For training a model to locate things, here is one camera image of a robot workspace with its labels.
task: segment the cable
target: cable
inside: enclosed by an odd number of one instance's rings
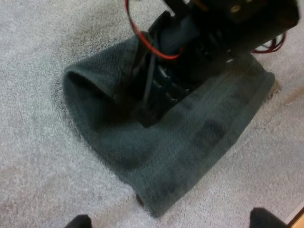
[[[152,52],[154,53],[156,56],[166,59],[166,60],[175,60],[177,59],[180,55],[174,55],[174,56],[168,56],[162,52],[160,52],[159,50],[157,50],[155,47],[153,47],[153,45],[146,39],[146,37],[143,35],[143,33],[139,30],[139,28],[135,25],[135,23],[133,22],[131,15],[130,15],[130,9],[129,9],[129,0],[125,0],[125,8],[127,11],[127,15],[130,21],[130,24],[132,26],[132,29],[134,31],[134,33],[138,36],[138,38],[141,40],[142,43],[145,44],[145,46]]]
[[[275,39],[273,39],[271,41],[270,47],[262,45],[263,47],[267,48],[267,50],[265,50],[265,51],[254,50],[254,51],[252,51],[252,53],[255,53],[255,54],[268,54],[268,53],[276,52],[276,51],[278,51],[278,50],[281,49],[281,47],[283,46],[285,40],[286,40],[286,33],[283,34],[282,39],[281,39],[281,41],[279,43],[277,43],[277,38],[275,38]]]

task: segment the red and black wire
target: red and black wire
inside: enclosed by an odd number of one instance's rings
[[[271,41],[270,46],[262,45],[262,47],[267,48],[267,50],[254,50],[252,53],[255,54],[268,54],[268,53],[273,53],[281,49],[283,46],[284,42],[286,40],[286,33],[282,35],[281,41],[278,42],[278,38],[275,38]]]

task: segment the dark gray cloth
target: dark gray cloth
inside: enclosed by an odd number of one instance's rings
[[[159,217],[237,141],[275,79],[243,55],[145,129],[114,105],[125,95],[137,47],[132,38],[69,66],[63,89],[79,132]]]

